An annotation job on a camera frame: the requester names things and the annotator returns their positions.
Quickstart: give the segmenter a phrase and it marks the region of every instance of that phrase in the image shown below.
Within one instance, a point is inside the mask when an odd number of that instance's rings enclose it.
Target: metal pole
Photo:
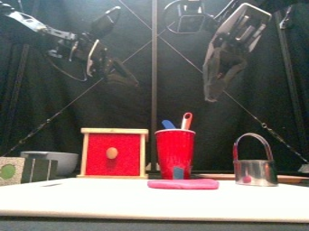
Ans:
[[[152,131],[150,131],[150,142],[152,142],[152,171],[156,171],[157,166],[157,149],[156,149],[156,131],[157,131],[157,55],[158,55],[158,2],[153,0],[153,97],[152,97]]]

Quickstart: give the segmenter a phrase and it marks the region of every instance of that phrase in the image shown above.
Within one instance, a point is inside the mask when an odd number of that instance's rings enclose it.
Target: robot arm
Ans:
[[[26,43],[63,60],[82,60],[87,66],[87,75],[106,78],[117,70],[128,78],[126,82],[138,85],[138,80],[120,60],[108,56],[108,47],[99,38],[105,37],[118,22],[121,8],[117,6],[93,22],[91,32],[75,34],[63,32],[39,22],[30,15],[18,12],[11,5],[0,1],[0,36],[14,43]]]
[[[261,38],[272,15],[243,4],[217,29],[204,63],[205,100],[216,102],[235,76],[247,67],[247,58]]]

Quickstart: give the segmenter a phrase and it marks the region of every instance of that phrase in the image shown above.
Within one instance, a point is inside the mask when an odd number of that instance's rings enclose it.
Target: wooden knob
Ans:
[[[109,159],[116,159],[118,157],[118,149],[114,148],[114,147],[110,147],[108,150],[106,150],[106,157]]]

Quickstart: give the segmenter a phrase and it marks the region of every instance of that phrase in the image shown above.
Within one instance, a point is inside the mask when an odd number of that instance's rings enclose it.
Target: pink cloth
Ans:
[[[219,181],[213,179],[193,180],[149,180],[153,189],[219,189]]]

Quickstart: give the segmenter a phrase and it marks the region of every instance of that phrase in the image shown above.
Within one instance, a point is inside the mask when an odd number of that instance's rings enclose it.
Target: white table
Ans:
[[[293,230],[309,230],[309,187],[243,186],[221,180],[216,190],[150,189],[148,181],[73,178],[3,186],[3,222],[18,217],[152,224],[165,220],[170,224],[289,224]]]

